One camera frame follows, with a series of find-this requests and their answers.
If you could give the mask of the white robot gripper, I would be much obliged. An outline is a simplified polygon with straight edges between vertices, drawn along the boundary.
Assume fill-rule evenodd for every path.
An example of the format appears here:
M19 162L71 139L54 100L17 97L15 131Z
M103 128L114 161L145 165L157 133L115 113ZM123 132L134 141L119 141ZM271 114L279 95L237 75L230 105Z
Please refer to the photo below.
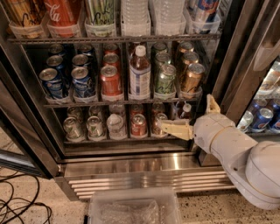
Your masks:
M215 136L225 128L234 127L235 123L221 112L221 108L211 94L206 96L206 113L198 118L192 126L188 119L161 120L160 128L165 133L183 140L194 139L194 142L206 153L211 152Z

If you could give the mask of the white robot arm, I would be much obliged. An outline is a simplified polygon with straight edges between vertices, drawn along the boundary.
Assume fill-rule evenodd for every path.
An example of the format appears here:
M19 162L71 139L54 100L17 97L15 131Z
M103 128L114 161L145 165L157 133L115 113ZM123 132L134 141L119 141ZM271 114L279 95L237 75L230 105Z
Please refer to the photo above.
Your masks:
M255 207L280 207L280 144L257 142L221 113L211 94L206 102L206 113L193 125L186 119L162 120L160 129L180 139L192 139L216 157L236 189Z

